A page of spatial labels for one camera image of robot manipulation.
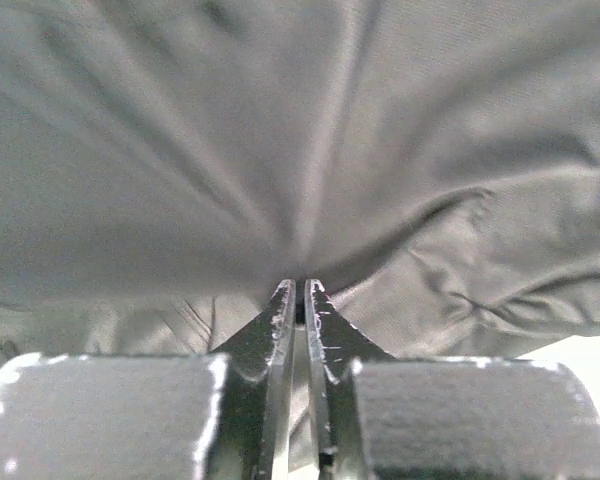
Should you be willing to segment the black t shirt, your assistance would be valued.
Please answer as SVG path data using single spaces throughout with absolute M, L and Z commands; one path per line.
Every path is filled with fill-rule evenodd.
M 206 355 L 285 280 L 288 470 L 309 280 L 398 359 L 600 335 L 600 1 L 0 1 L 0 368 Z

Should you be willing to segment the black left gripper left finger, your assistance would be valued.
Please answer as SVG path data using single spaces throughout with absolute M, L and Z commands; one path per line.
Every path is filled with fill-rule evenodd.
M 0 479 L 284 479 L 296 286 L 206 355 L 0 368 Z

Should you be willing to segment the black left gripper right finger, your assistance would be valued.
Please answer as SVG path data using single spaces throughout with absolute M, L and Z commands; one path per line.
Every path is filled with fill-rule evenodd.
M 566 366 L 398 359 L 304 293 L 311 422 L 323 479 L 600 479 L 600 418 Z

